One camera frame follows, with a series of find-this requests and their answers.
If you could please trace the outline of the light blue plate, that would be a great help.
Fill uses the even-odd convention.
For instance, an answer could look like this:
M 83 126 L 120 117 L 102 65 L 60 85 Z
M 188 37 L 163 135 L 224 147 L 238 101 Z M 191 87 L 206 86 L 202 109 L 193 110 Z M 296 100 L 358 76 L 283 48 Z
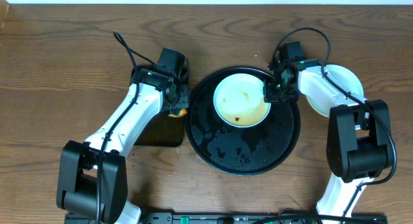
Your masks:
M 264 101 L 264 82 L 251 74 L 226 76 L 213 95 L 218 116 L 229 125 L 248 128 L 258 125 L 270 113 L 271 104 Z
M 327 65 L 325 72 L 337 85 L 356 94 L 363 101 L 364 90 L 358 77 L 349 69 L 340 65 Z M 329 117 L 330 109 L 338 105 L 355 105 L 351 99 L 347 99 L 343 93 L 333 87 L 323 78 L 320 66 L 314 66 L 303 71 L 301 74 L 300 91 L 306 95 L 310 106 L 319 114 Z

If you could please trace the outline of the green and yellow sponge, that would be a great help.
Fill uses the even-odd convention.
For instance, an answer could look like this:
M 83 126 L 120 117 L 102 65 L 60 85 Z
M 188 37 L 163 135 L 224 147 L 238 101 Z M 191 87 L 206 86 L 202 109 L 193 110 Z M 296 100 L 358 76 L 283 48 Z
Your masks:
M 182 108 L 182 109 L 180 109 L 180 110 L 173 110 L 173 111 L 171 111 L 171 113 L 169 113 L 168 116 L 169 116 L 169 117 L 172 117 L 172 118 L 179 118 L 179 117 L 185 116 L 186 113 L 187 113 L 186 109 L 185 109 L 185 108 Z

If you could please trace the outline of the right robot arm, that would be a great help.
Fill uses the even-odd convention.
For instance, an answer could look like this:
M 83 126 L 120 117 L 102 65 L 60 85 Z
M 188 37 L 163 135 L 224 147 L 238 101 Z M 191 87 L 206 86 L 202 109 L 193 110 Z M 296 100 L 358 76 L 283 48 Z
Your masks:
M 273 78 L 265 82 L 265 99 L 295 101 L 303 94 L 328 117 L 326 154 L 332 175 L 316 210 L 351 217 L 365 188 L 386 183 L 396 170 L 387 104 L 358 94 L 359 79 L 341 65 L 299 57 L 275 58 L 268 68 Z

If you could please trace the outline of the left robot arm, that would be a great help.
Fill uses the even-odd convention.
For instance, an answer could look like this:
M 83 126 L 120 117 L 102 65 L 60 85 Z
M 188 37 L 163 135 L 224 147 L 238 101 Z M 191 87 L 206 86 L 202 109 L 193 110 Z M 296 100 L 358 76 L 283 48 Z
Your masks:
M 56 205 L 89 223 L 138 223 L 141 209 L 127 200 L 126 159 L 158 113 L 188 107 L 189 70 L 141 68 L 108 120 L 83 142 L 62 149 Z

